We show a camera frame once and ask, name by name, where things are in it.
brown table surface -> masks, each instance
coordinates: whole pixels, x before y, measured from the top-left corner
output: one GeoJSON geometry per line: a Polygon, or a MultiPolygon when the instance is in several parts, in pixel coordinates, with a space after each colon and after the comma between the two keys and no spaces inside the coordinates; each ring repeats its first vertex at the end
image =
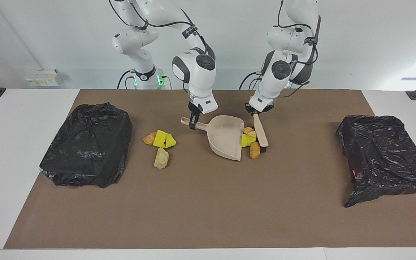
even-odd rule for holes
{"type": "MultiPolygon", "coordinates": [[[[241,117],[250,91],[214,91],[241,117]]],[[[352,186],[335,131],[346,115],[373,115],[361,91],[300,90],[260,115],[270,147],[258,160],[214,154],[206,133],[180,124],[183,91],[81,90],[81,104],[126,110],[133,134],[119,183],[57,187],[38,176],[5,248],[416,247],[416,194],[343,207],[352,186]],[[170,163],[142,138],[173,134],[170,163]]]]}

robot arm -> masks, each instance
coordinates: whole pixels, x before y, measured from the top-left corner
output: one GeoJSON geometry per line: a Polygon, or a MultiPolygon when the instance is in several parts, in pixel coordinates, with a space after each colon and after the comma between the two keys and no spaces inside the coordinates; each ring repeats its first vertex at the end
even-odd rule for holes
{"type": "Polygon", "coordinates": [[[127,24],[134,26],[127,29],[127,34],[115,36],[114,46],[119,52],[135,59],[137,76],[139,72],[141,76],[144,74],[144,79],[149,79],[152,71],[155,73],[152,57],[141,48],[158,37],[157,27],[175,28],[190,44],[189,51],[173,58],[172,71],[184,84],[188,84],[190,128],[195,129],[200,113],[209,113],[218,108],[212,94],[216,77],[212,49],[198,33],[188,15],[171,0],[115,1],[120,7],[120,16],[127,24]]]}
{"type": "Polygon", "coordinates": [[[303,85],[311,77],[316,60],[320,16],[315,0],[282,0],[291,26],[276,25],[268,33],[274,49],[267,54],[261,69],[260,82],[249,105],[258,112],[270,110],[274,100],[289,82],[303,85]]]}

yellow sponge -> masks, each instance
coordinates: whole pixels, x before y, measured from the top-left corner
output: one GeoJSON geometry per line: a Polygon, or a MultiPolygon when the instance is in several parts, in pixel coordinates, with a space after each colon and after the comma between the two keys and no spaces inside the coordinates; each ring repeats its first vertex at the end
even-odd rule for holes
{"type": "Polygon", "coordinates": [[[248,136],[246,134],[242,135],[242,147],[250,146],[251,143],[255,141],[256,141],[256,138],[252,138],[251,136],[248,136]]]}
{"type": "Polygon", "coordinates": [[[176,145],[176,140],[171,134],[158,130],[153,145],[161,148],[170,148],[176,145]]]}

dustpan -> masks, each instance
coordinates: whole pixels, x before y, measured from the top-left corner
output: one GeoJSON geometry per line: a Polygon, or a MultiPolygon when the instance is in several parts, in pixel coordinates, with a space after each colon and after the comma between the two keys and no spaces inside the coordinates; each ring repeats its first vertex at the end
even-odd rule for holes
{"type": "MultiPolygon", "coordinates": [[[[187,117],[181,118],[181,123],[189,125],[187,117]]],[[[209,146],[217,155],[230,160],[240,161],[242,158],[242,131],[244,122],[241,118],[232,116],[217,116],[209,123],[197,122],[195,128],[206,131],[209,146]]]]}

garbage bag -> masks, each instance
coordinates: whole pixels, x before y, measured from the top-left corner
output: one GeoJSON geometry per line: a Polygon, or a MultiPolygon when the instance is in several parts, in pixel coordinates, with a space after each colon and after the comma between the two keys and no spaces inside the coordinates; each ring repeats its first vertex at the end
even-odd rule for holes
{"type": "Polygon", "coordinates": [[[381,195],[416,193],[416,146],[396,117],[347,116],[337,130],[352,192],[345,207],[381,195]]]}
{"type": "Polygon", "coordinates": [[[67,117],[41,161],[41,172],[59,186],[105,188],[123,174],[133,125],[110,103],[79,105],[67,117]]]}

